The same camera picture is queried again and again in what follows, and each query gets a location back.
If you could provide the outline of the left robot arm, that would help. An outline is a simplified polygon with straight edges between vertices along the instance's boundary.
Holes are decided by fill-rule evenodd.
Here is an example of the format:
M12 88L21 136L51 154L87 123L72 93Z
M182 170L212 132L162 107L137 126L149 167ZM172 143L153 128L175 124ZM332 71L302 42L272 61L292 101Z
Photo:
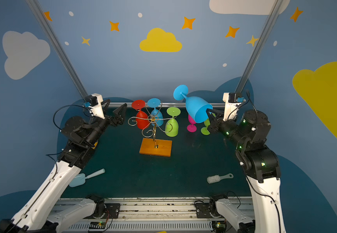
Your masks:
M80 204L57 214L50 212L71 181L94 155L100 137L108 126L117 127L125 121L127 104L106 114L110 100L101 103L89 97L83 106L91 112L89 121L81 116L69 118L61 133L68 139L62 152L57 153L54 168L25 206L12 219L0 221L0 233L61 233L88 216L101 216L104 198L89 195Z

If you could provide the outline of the magenta wine glass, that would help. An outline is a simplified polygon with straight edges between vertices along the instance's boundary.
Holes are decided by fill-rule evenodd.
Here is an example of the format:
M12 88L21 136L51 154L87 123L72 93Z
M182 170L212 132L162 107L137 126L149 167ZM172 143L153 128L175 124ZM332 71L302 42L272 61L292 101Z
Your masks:
M187 126L187 130L191 133L196 132L197 131L197 127L195 125L196 122L190 115L188 115L188 121L189 121L189 125Z

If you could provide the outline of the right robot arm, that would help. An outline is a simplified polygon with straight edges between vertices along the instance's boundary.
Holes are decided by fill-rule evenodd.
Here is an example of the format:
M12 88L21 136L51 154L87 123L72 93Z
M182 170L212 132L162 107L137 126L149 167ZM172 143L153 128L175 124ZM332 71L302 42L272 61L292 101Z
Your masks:
M219 132L232 142L235 155L251 190L254 218L242 213L228 198L216 198L217 213L238 233L286 232L281 201L281 170L275 152L266 145L271 129L268 117L258 110L246 111L240 123L228 119L223 111L207 109L209 132Z

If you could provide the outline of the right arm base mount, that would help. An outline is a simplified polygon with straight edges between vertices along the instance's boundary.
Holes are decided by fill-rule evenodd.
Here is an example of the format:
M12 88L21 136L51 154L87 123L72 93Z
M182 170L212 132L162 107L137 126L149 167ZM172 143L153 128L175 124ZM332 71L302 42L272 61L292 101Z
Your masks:
M213 233L228 233L231 229L237 233L255 232L255 220L240 210L242 199L235 193L215 195L209 201L195 200L193 205L197 218L215 219Z

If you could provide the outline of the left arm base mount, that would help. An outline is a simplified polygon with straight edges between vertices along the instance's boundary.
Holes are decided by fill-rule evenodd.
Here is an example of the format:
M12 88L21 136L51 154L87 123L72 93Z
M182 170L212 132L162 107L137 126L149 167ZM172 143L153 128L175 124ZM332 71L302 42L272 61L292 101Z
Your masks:
M48 216L45 226L51 233L61 233L78 221L87 218L96 221L108 230L117 219L120 212L120 204L105 203L105 199L95 195L88 195L78 204Z

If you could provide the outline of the red wine glass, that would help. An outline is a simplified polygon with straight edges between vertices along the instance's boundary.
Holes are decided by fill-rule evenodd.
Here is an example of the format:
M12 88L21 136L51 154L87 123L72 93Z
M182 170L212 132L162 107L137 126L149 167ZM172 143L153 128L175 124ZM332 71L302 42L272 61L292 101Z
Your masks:
M143 100L134 101L132 103L132 108L137 110L136 116L132 118L132 123L141 130L148 128L150 125L148 115L143 111L143 108L145 108L145 101Z

